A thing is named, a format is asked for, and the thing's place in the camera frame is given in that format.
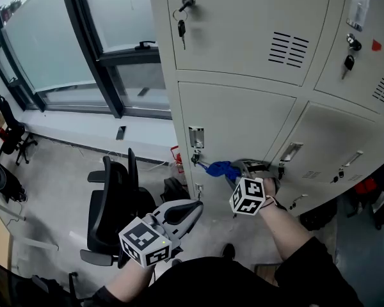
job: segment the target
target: person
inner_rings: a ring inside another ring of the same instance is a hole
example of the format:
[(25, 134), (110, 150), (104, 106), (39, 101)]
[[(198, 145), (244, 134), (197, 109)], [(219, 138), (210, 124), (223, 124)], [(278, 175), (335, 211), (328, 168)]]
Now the person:
[[(264, 179), (264, 187), (274, 197), (274, 181)], [(96, 292), (91, 306), (362, 306), (326, 247), (274, 201), (268, 198), (259, 214), (283, 260), (275, 273), (278, 287), (234, 262), (234, 248), (227, 244), (222, 258), (178, 263), (151, 286), (154, 266), (144, 269), (131, 259)]]

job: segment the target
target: office chair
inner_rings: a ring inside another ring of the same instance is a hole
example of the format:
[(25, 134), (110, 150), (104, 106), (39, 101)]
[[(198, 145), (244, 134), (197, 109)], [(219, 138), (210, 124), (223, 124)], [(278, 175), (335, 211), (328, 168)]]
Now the office chair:
[(78, 299), (73, 278), (68, 275), (70, 292), (64, 291), (54, 279), (38, 276), (23, 278), (0, 266), (0, 307), (70, 306), (79, 307), (90, 298)]
[(135, 217), (143, 218), (156, 209), (151, 194), (138, 187), (136, 159), (128, 149), (129, 173), (124, 165), (103, 157), (105, 171), (93, 171), (88, 181), (104, 183), (104, 190), (91, 195), (88, 215), (87, 248), (81, 259), (93, 265), (122, 268), (129, 257), (123, 252), (118, 233)]
[(21, 186), (17, 177), (11, 174), (2, 164), (0, 164), (0, 193), (7, 203), (9, 199), (19, 202), (27, 200), (26, 190)]
[(6, 129), (6, 138), (4, 139), (4, 143), (2, 146), (2, 151), (6, 155), (11, 155), (14, 150), (18, 150), (19, 154), (17, 156), (17, 159), (15, 161), (16, 165), (20, 165), (19, 159), (20, 156), (22, 155), (24, 160), (26, 161), (26, 164), (29, 163), (27, 160), (26, 156), (26, 149), (28, 146), (35, 144), (37, 145), (37, 141), (32, 140), (29, 141), (29, 139), (33, 138), (33, 135), (31, 133), (28, 134), (26, 139), (22, 139), (21, 137), (26, 131), (26, 128), (23, 123), (18, 122), (12, 113), (12, 110), (10, 109), (10, 105), (0, 95), (0, 112), (3, 114), (4, 120), (6, 121), (7, 124), (7, 129)]

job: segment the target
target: hand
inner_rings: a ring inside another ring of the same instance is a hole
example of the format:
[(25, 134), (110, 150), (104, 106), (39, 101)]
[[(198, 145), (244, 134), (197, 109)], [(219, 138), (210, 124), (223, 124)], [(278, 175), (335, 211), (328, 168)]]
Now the hand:
[(263, 179), (263, 187), (264, 187), (264, 193), (266, 196), (276, 196), (276, 187), (275, 187), (275, 181), (272, 178), (264, 178)]

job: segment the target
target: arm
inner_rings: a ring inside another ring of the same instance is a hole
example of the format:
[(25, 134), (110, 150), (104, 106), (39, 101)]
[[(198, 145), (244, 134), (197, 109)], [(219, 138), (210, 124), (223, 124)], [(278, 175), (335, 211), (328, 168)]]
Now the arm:
[(144, 269), (130, 259), (106, 288), (120, 301), (129, 303), (148, 287), (154, 269), (155, 265)]
[[(274, 197), (275, 183), (271, 178), (263, 181), (266, 195)], [(261, 208), (259, 214), (271, 230), (273, 240), (282, 260), (288, 259), (294, 252), (302, 247), (312, 236), (293, 216), (274, 203)]]
[[(264, 190), (267, 195), (275, 196), (272, 179), (264, 179)], [(266, 201), (264, 206), (259, 214), (271, 230), (277, 250), (285, 261), (275, 274), (279, 287), (306, 304), (362, 306), (353, 288), (333, 264), (324, 244), (274, 203)]]

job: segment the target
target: floor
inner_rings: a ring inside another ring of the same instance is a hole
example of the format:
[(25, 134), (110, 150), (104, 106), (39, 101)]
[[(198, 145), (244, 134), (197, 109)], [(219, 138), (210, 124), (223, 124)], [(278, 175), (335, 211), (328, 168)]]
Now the floor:
[(348, 201), (339, 201), (337, 267), (365, 307), (384, 306), (384, 225), (374, 227), (371, 208), (347, 218)]
[[(29, 150), (30, 163), (16, 167), (15, 156), (3, 155), (1, 163), (13, 172), (28, 192), (29, 200), (23, 204), (21, 214), (26, 222), (11, 221), (9, 230), (14, 235), (52, 242), (59, 251), (32, 248), (15, 241), (13, 247), (14, 272), (30, 277), (37, 274), (54, 278), (68, 287), (67, 274), (79, 273), (77, 291), (81, 296), (92, 295), (117, 272), (116, 266), (98, 267), (81, 261), (79, 250), (86, 249), (88, 207), (91, 192), (102, 189), (102, 184), (86, 181), (88, 173), (103, 169), (103, 153), (73, 148), (38, 138), (38, 146)], [(126, 165), (125, 158), (114, 160)], [(161, 203), (163, 180), (170, 176), (167, 166), (139, 162), (140, 185), (147, 188), (156, 203)], [(20, 205), (11, 201), (10, 209), (19, 213)], [(348, 219), (346, 200), (339, 198), (339, 212), (335, 219), (318, 231), (317, 237), (334, 256), (336, 263), (355, 288), (365, 306), (384, 306), (384, 226), (377, 231), (372, 224), (369, 210)], [(0, 212), (5, 223), (11, 217)], [(236, 247), (236, 260), (249, 269), (255, 264), (273, 264), (280, 261), (269, 230), (259, 217), (238, 217), (211, 214), (204, 211), (193, 231), (182, 240), (184, 252), (181, 260), (200, 256), (216, 256), (223, 245), (231, 242)], [(157, 276), (169, 268), (158, 264)]]
[[(83, 295), (93, 294), (107, 283), (118, 271), (116, 266), (99, 267), (81, 261), (80, 249), (86, 249), (88, 207), (91, 193), (102, 189), (102, 184), (90, 184), (86, 178), (93, 170), (104, 168), (103, 153), (73, 148), (48, 139), (38, 138), (38, 146), (29, 148), (29, 164), (16, 167), (15, 154), (2, 155), (0, 162), (20, 180), (28, 193), (21, 214), (26, 222), (11, 221), (8, 225), (14, 235), (57, 244), (59, 251), (32, 248), (17, 241), (13, 247), (13, 271), (29, 277), (37, 274), (54, 278), (67, 285), (67, 274), (79, 273), (77, 291)], [(113, 153), (110, 157), (127, 165), (127, 159)], [(164, 191), (163, 180), (170, 177), (168, 166), (138, 162), (140, 186), (148, 189), (157, 204)], [(20, 204), (9, 202), (8, 207), (20, 212)], [(5, 223), (11, 217), (0, 212)], [(178, 257), (189, 260), (201, 256), (219, 255), (223, 245), (231, 242), (236, 246), (236, 259), (245, 267), (254, 269), (255, 264), (279, 262), (277, 250), (262, 219), (259, 217), (238, 217), (210, 215), (204, 212), (193, 231), (182, 239), (183, 253)], [(160, 276), (170, 263), (160, 263), (156, 268)]]

